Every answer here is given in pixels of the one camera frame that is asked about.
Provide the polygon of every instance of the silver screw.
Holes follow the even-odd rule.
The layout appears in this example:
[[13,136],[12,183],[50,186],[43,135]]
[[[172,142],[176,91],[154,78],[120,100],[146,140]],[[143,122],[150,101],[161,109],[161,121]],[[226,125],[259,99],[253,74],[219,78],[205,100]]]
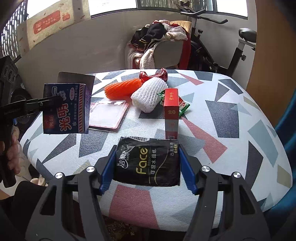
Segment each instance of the silver screw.
[[86,169],[87,172],[93,172],[94,171],[94,167],[93,166],[90,166]]
[[236,178],[240,178],[242,175],[239,172],[234,172],[233,176]]
[[210,168],[208,166],[203,166],[202,167],[202,171],[203,172],[209,172],[210,171]]
[[56,177],[57,179],[60,179],[62,176],[63,176],[63,174],[62,174],[61,172],[58,172],[58,173],[55,175],[55,177]]

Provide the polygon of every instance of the table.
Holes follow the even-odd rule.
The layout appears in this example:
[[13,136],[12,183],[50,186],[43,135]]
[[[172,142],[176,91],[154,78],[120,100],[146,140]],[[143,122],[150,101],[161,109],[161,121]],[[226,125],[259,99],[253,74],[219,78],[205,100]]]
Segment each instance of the table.
[[[96,76],[92,101],[104,99],[104,87],[139,76],[140,70],[120,70]],[[156,70],[145,70],[148,75]],[[190,103],[179,121],[178,138],[189,155],[217,173],[238,171],[252,186],[261,209],[274,206],[292,185],[283,145],[250,95],[233,79],[207,72],[168,70],[167,84]],[[24,154],[48,181],[57,172],[72,175],[107,156],[121,136],[164,138],[163,107],[151,113],[130,106],[117,133],[43,134],[40,114],[21,140]],[[102,214],[126,223],[171,231],[186,231],[198,196],[180,186],[146,187],[112,181],[99,203]],[[219,224],[223,194],[219,192],[214,226]]]

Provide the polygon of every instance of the green snack wrapper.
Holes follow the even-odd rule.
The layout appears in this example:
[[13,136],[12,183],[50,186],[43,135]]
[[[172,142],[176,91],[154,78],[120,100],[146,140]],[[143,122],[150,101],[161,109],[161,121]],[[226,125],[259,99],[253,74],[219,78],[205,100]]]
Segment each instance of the green snack wrapper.
[[[163,105],[165,101],[165,90],[158,93],[158,95],[160,96],[160,104]],[[179,117],[184,114],[184,112],[188,109],[189,106],[190,104],[183,101],[182,98],[179,96]]]

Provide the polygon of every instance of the white wall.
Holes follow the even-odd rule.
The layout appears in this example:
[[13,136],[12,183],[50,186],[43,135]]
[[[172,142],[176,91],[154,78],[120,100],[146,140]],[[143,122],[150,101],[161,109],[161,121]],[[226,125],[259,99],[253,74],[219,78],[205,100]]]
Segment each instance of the white wall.
[[55,83],[60,71],[87,74],[125,69],[126,43],[137,29],[159,19],[187,17],[175,12],[131,11],[93,18],[48,37],[16,66],[32,97],[42,98],[44,83]]
[[[257,31],[257,13],[255,0],[247,0],[248,20],[217,14],[203,14],[202,16],[222,21],[228,19],[228,23],[219,25],[206,20],[197,20],[197,30],[202,29],[200,37],[214,61],[220,66],[228,68],[232,59],[235,48],[238,46],[238,30],[240,28],[250,28]],[[245,46],[244,55],[247,56],[245,61],[240,60],[233,79],[246,89],[250,73],[252,70],[255,52],[249,46]]]

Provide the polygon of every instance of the blue curtain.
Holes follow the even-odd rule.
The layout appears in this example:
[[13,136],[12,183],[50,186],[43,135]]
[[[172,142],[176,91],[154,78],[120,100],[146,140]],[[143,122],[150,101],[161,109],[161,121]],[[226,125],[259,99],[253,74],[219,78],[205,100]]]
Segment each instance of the blue curtain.
[[296,91],[284,115],[275,127],[292,169],[293,186],[287,194],[270,210],[264,213],[269,231],[273,236],[296,208]]

